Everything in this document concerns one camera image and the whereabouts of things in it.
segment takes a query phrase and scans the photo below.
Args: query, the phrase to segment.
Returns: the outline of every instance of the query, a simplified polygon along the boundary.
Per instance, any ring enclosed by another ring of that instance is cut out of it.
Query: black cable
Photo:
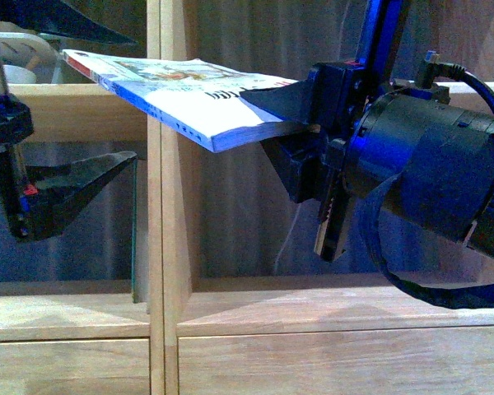
[[[465,71],[460,81],[474,89],[488,104],[494,114],[494,91],[485,82]]]
[[[494,91],[471,72],[467,72],[464,66],[454,63],[431,63],[424,60],[417,74],[416,85],[429,88],[437,77],[464,82],[485,100],[494,114]]]

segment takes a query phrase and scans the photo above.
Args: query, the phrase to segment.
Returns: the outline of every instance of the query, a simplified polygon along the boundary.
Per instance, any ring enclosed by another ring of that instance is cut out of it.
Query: wooden drawer
[[[0,343],[0,395],[145,395],[148,339]]]
[[[494,327],[181,337],[181,395],[494,394]]]

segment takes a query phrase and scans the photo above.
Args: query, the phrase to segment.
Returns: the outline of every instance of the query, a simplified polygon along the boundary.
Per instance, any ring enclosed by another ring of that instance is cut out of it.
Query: book spine
[[[93,79],[91,70],[83,65],[82,63],[78,62],[75,58],[72,58],[69,56],[69,54],[64,53],[65,61],[67,64],[69,64],[71,67],[73,67],[75,70],[80,72],[84,77],[90,78],[91,80]]]
[[[207,148],[209,151],[215,152],[214,145],[212,144],[212,140],[208,139],[201,133],[195,131],[189,125],[186,125],[185,123],[180,122],[178,119],[170,116],[165,111],[162,111],[157,107],[155,107],[154,105],[151,105],[144,98],[142,98],[139,95],[136,95],[131,90],[117,83],[113,83],[113,82],[110,83],[109,80],[105,80],[102,77],[99,78],[98,82],[105,89],[114,92],[121,99],[126,100],[131,105],[136,106],[141,111],[164,123],[166,126],[173,128],[176,132],[184,135],[193,142],[196,142],[200,146]]]

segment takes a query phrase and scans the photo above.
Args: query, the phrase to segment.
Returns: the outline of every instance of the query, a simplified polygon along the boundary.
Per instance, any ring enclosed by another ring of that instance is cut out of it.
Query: wooden cabinet
[[[430,3],[444,21],[459,18],[451,4]],[[197,56],[194,4],[148,0],[151,57]],[[440,31],[453,29],[439,20]],[[489,36],[476,41],[486,53]],[[470,94],[454,103],[484,109]],[[202,278],[201,155],[149,121],[152,393],[494,393],[494,310],[434,308],[375,275]],[[454,271],[444,259],[419,280]],[[454,279],[491,280],[485,258]]]
[[[150,393],[145,309],[126,294],[0,296],[0,395]]]
[[[98,86],[12,86],[12,93],[31,108],[31,141],[146,138],[146,116]],[[145,304],[130,294],[90,295],[91,286],[52,285],[83,295],[0,296],[0,395],[150,393]],[[28,288],[44,287],[8,284],[0,292]]]

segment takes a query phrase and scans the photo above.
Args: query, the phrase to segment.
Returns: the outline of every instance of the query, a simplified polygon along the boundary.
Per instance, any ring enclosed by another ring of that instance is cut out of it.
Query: book cover
[[[66,49],[66,62],[209,151],[303,130],[247,103],[240,92],[289,85],[281,77],[238,72],[199,59],[119,58]]]

